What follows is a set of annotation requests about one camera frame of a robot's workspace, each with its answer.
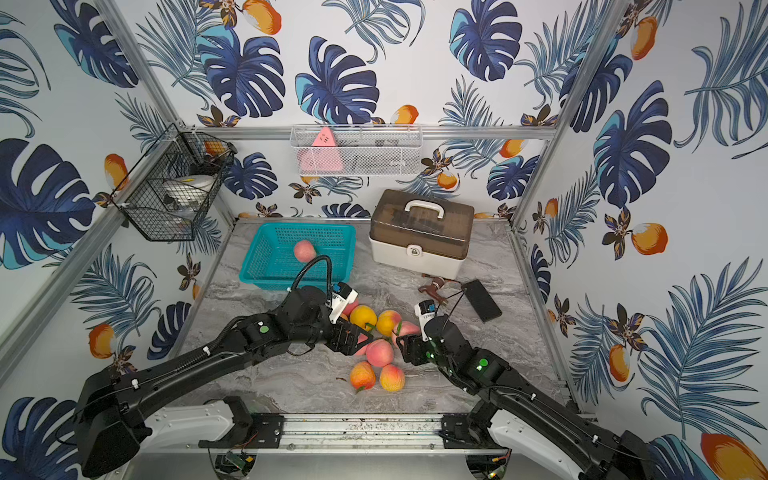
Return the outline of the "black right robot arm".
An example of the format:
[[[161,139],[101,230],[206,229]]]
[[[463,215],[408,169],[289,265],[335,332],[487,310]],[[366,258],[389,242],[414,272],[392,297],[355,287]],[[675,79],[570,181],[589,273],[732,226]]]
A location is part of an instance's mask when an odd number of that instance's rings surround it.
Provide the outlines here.
[[[520,453],[560,479],[657,479],[647,442],[615,434],[558,403],[497,354],[474,347],[445,316],[396,340],[406,362],[434,364],[479,401],[467,416],[471,442]]]

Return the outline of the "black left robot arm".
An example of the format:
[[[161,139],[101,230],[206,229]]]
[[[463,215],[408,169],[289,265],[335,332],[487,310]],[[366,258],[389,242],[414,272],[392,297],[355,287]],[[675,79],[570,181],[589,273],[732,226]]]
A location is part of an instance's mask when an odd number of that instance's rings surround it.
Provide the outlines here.
[[[98,478],[126,464],[152,435],[152,414],[220,377],[283,355],[293,344],[353,356],[372,340],[338,319],[327,295],[308,286],[272,310],[233,318],[213,340],[171,360],[127,374],[107,367],[85,380],[73,415],[81,472]]]

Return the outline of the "teal plastic basket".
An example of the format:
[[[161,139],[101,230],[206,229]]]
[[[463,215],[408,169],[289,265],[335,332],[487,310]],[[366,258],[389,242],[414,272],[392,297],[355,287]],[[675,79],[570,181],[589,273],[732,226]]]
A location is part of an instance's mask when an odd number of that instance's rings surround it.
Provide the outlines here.
[[[290,288],[300,271],[315,257],[325,255],[300,280],[302,286],[326,287],[347,282],[354,266],[356,230],[351,225],[266,223],[258,228],[240,268],[241,282],[262,290]]]

